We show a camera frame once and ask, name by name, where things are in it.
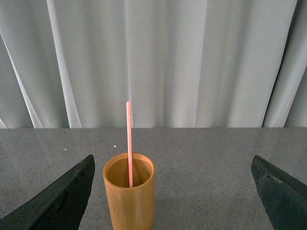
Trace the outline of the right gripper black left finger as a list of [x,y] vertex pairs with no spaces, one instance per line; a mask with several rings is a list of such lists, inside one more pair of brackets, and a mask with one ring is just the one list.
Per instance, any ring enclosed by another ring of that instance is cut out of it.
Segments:
[[88,155],[31,200],[0,220],[2,230],[77,230],[95,172]]

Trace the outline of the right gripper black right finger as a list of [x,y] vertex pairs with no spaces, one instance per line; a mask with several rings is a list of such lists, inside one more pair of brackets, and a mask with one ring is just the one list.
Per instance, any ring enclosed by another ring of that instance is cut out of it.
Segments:
[[251,172],[275,230],[307,228],[307,185],[256,155]]

